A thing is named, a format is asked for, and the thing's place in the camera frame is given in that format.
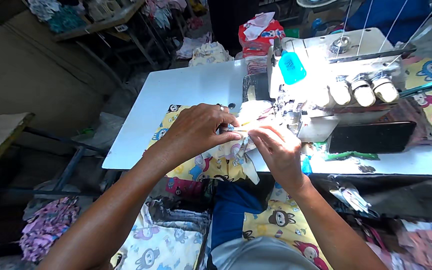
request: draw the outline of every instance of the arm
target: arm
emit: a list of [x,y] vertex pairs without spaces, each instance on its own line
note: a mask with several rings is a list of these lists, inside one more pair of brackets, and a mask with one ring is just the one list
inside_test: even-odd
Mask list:
[[61,236],[38,269],[109,269],[147,195],[166,173],[216,145],[241,138],[235,132],[216,134],[222,123],[239,126],[228,111],[208,104],[183,110],[164,137]]
[[275,181],[304,213],[324,256],[335,270],[387,269],[301,172],[301,141],[290,130],[263,126],[251,130],[249,135]]

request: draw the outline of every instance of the wall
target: wall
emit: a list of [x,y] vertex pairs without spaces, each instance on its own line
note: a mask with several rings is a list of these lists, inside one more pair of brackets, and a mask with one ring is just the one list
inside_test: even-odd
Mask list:
[[28,10],[0,26],[0,114],[32,112],[30,126],[69,137],[117,86],[79,46],[51,36]]

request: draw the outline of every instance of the purple fabric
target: purple fabric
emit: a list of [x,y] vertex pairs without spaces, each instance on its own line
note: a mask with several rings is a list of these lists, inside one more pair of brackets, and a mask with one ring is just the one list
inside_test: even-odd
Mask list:
[[19,240],[23,260],[38,262],[44,258],[53,243],[76,221],[80,210],[77,201],[78,197],[61,198],[33,214]]

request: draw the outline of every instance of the hand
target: hand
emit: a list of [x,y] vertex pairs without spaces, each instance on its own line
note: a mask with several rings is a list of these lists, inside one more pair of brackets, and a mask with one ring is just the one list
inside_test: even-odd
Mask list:
[[249,136],[261,153],[271,174],[286,192],[297,192],[311,185],[301,171],[301,140],[284,126],[261,126]]
[[229,141],[241,139],[236,132],[216,134],[219,125],[240,126],[230,109],[220,105],[201,103],[181,111],[166,134],[152,148],[165,152],[168,162],[181,163],[204,153],[205,151]]

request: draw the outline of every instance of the smartphone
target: smartphone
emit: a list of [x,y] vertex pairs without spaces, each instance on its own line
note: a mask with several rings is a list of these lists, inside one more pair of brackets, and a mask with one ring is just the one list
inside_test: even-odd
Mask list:
[[329,153],[398,153],[404,151],[415,128],[412,121],[336,126],[326,149]]

